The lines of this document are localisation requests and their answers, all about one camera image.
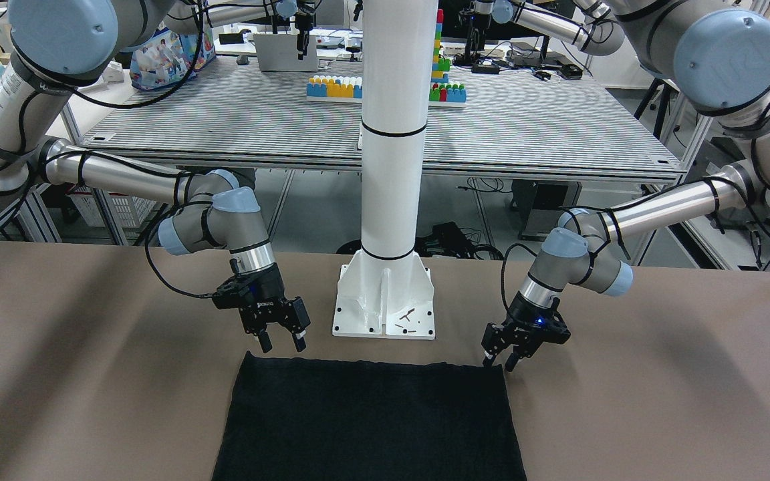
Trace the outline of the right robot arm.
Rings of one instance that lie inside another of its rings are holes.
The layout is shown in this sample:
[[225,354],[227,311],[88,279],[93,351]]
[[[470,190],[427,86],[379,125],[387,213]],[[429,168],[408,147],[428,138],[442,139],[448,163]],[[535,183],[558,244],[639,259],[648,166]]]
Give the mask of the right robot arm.
[[148,228],[172,255],[229,253],[231,277],[204,293],[236,310],[244,331],[272,350],[268,328],[287,329],[297,352],[311,325],[303,299],[288,298],[253,183],[218,168],[192,173],[96,150],[86,135],[52,136],[73,97],[94,85],[122,51],[136,51],[159,25],[196,35],[201,54],[211,6],[205,1],[9,1],[13,54],[0,77],[0,228],[39,184],[71,184],[153,200],[168,211]]

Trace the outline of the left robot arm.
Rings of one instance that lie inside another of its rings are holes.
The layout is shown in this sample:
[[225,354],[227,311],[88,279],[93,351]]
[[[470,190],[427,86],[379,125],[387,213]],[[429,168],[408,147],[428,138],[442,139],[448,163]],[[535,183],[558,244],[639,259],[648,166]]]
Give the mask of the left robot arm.
[[639,64],[678,92],[698,115],[682,163],[693,165],[712,125],[722,128],[745,157],[702,180],[669,186],[610,209],[573,208],[534,255],[523,285],[505,304],[505,320],[486,326],[483,365],[504,350],[504,368],[531,358],[544,343],[563,344],[569,329],[560,295],[572,285],[603,295],[626,293],[632,266],[615,258],[612,244],[631,234],[745,209],[761,224],[755,205],[770,213],[770,19],[766,1],[745,9],[731,1],[577,1],[583,22],[529,1],[485,1],[474,12],[506,19],[573,45],[591,57],[610,55],[624,39]]

